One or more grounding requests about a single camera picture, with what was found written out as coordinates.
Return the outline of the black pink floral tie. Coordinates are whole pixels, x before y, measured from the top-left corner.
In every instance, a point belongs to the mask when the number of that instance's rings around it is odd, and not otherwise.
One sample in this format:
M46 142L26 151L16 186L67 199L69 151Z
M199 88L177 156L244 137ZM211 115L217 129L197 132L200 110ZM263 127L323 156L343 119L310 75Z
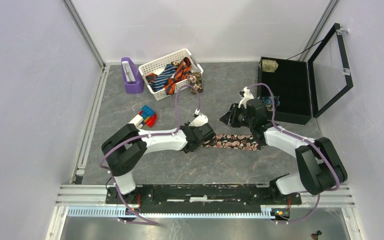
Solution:
M258 143L251 134L216 134L204 142L202 147L259 151L264 145Z

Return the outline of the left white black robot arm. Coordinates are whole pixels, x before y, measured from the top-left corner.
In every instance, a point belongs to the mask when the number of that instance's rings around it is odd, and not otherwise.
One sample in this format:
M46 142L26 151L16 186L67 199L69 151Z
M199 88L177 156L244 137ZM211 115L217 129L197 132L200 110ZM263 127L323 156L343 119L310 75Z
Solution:
M118 187L118 197L125 204L137 198L133 169L143 155L159 151L195 152L216 133L205 123L181 125L179 129L142 130L128 123L101 145L104 160Z

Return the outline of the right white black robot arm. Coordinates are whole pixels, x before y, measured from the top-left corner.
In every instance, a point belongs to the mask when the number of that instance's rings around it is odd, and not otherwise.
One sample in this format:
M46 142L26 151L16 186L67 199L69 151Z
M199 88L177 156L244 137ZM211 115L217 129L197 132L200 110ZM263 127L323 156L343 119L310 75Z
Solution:
M348 173L332 143L326 137L306 138L290 132L269 119L259 99L233 103L220 121L232 128L247 127L260 147L275 147L296 159L298 172L280 176L269 183L269 199L282 204L289 194L318 195L333 191L348 179Z

